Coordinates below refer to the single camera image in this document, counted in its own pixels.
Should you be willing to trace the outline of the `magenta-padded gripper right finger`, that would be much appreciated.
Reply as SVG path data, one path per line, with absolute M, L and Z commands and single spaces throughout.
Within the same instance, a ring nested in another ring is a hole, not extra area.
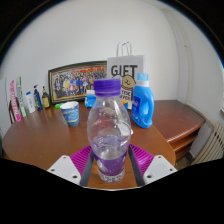
M 176 168 L 162 155 L 153 156 L 133 144 L 129 145 L 128 153 L 138 187 L 153 183 L 176 172 Z

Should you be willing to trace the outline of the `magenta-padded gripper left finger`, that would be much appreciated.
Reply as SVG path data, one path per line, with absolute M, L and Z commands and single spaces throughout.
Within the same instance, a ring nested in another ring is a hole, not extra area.
M 74 184 L 86 187 L 89 182 L 94 154 L 87 146 L 71 156 L 62 155 L 48 172 Z

